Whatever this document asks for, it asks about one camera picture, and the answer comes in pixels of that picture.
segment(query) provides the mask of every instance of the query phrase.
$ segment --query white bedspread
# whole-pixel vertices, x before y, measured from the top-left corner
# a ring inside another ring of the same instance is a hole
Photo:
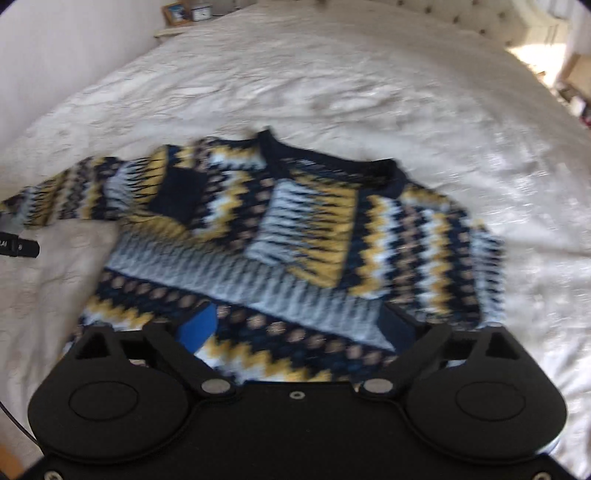
[[[0,155],[0,197],[88,155],[266,125],[345,158],[399,158],[506,240],[507,325],[568,401],[555,456],[590,474],[589,132],[476,34],[365,0],[308,1],[212,21],[73,96]],[[23,422],[115,232],[68,220],[26,234],[38,259],[0,257],[0,395]]]

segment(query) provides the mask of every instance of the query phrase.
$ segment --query wrinkled fabric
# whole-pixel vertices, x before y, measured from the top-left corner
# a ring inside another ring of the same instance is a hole
[[[0,197],[90,155],[278,137],[401,167],[483,218],[506,245],[506,324],[570,410],[554,456],[591,473],[591,140],[510,54],[472,33],[364,0],[272,1],[175,38],[38,120],[0,155]],[[115,240],[65,220],[0,258],[0,395],[26,406]],[[27,462],[28,444],[18,446]]]

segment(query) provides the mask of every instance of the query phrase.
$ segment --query white clock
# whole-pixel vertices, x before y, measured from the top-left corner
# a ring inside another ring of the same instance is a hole
[[[194,22],[209,20],[212,17],[212,6],[205,4],[196,5],[191,8],[191,15]]]

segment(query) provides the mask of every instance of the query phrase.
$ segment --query sweater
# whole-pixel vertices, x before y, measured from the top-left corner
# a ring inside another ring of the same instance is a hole
[[[390,309],[460,329],[502,320],[502,242],[394,160],[348,161],[271,131],[90,157],[0,204],[2,221],[116,221],[89,325],[217,308],[195,355],[237,382],[362,381],[414,341]]]

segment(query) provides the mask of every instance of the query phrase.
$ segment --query tufted headboard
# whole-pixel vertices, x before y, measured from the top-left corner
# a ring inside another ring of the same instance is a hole
[[[375,0],[472,30],[499,43],[552,84],[563,62],[569,23],[535,0]]]

